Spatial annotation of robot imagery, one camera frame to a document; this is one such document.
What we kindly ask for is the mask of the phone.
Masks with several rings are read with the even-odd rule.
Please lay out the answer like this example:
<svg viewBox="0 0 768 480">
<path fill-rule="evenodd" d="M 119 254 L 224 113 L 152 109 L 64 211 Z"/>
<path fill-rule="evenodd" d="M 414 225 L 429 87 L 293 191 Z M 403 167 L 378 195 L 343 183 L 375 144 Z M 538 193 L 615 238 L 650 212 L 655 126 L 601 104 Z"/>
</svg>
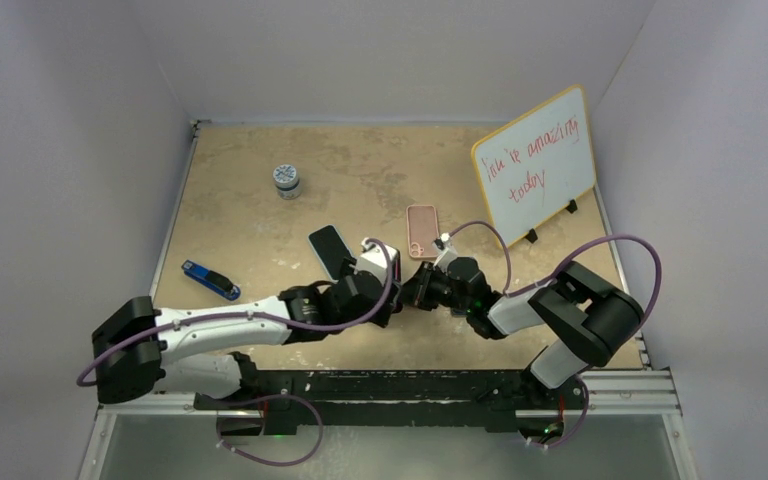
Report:
<svg viewBox="0 0 768 480">
<path fill-rule="evenodd" d="M 355 273 L 355 257 L 333 224 L 309 233 L 307 239 L 331 281 L 338 281 Z"/>
</svg>

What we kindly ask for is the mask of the pink phone case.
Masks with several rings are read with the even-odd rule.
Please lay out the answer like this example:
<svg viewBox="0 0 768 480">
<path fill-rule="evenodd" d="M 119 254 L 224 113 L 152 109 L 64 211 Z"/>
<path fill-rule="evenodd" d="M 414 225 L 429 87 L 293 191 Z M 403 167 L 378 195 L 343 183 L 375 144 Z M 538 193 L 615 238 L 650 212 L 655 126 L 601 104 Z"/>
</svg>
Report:
<svg viewBox="0 0 768 480">
<path fill-rule="evenodd" d="M 408 254 L 415 260 L 432 260 L 438 255 L 434 241 L 439 237 L 436 208 L 414 204 L 406 208 Z"/>
</svg>

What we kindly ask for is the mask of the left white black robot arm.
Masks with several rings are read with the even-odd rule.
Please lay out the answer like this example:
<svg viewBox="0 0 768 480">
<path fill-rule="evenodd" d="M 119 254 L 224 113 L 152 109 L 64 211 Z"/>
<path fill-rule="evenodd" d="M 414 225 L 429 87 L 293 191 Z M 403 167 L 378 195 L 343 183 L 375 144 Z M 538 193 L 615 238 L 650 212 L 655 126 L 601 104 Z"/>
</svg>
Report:
<svg viewBox="0 0 768 480">
<path fill-rule="evenodd" d="M 119 404 L 173 383 L 244 409 L 258 382 L 236 357 L 208 360 L 237 346 L 322 341 L 353 326 L 387 326 L 398 311 L 401 268 L 358 267 L 335 282 L 295 286 L 249 304 L 201 310 L 157 309 L 149 296 L 126 301 L 91 335 L 93 360 L 79 374 L 102 404 Z"/>
</svg>

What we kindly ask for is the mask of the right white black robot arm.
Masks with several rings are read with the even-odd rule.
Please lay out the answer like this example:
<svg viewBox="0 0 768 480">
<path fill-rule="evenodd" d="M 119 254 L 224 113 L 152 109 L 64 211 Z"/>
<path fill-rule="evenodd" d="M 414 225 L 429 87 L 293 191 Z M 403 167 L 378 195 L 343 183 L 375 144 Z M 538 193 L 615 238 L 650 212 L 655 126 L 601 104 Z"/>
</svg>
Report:
<svg viewBox="0 0 768 480">
<path fill-rule="evenodd" d="M 536 407 L 556 399 L 574 375 L 606 366 L 644 320 L 635 299 L 575 261 L 548 284 L 513 297 L 493 290 L 473 258 L 458 257 L 444 268 L 424 262 L 402 286 L 400 299 L 425 311 L 460 311 L 485 339 L 548 326 L 557 340 L 536 356 L 521 381 L 524 399 Z"/>
</svg>

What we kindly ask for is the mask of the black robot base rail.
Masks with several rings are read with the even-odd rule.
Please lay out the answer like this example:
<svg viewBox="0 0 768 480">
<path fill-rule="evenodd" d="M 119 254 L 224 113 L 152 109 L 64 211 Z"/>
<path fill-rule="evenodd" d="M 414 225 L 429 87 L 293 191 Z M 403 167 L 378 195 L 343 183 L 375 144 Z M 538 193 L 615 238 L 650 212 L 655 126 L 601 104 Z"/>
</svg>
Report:
<svg viewBox="0 0 768 480">
<path fill-rule="evenodd" d="M 250 411 L 267 435 L 300 426 L 475 427 L 526 438 L 560 435 L 586 407 L 571 378 L 546 389 L 521 370 L 252 370 L 226 396 L 198 393 L 198 411 Z"/>
</svg>

